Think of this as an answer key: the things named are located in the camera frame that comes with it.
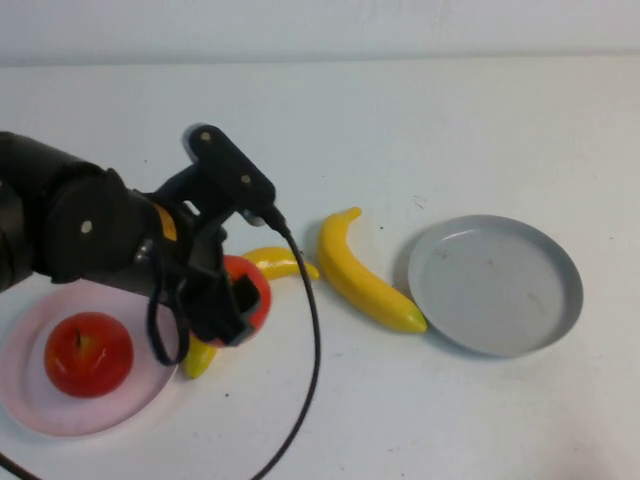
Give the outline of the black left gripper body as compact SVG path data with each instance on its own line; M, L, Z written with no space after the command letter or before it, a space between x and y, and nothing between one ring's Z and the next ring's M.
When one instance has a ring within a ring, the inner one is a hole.
M219 182L193 164L151 193L132 192L136 251L132 285L160 301L204 301L227 283L224 222L235 202Z

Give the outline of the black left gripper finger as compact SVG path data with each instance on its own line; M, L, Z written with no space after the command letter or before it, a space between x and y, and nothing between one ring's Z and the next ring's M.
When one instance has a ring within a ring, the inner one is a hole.
M234 298L241 316L252 316L261 306L260 291L246 274L234 281Z
M250 316L241 316L234 281L225 268L220 234L195 237L187 278L187 317L195 336L205 343L238 346L253 333Z

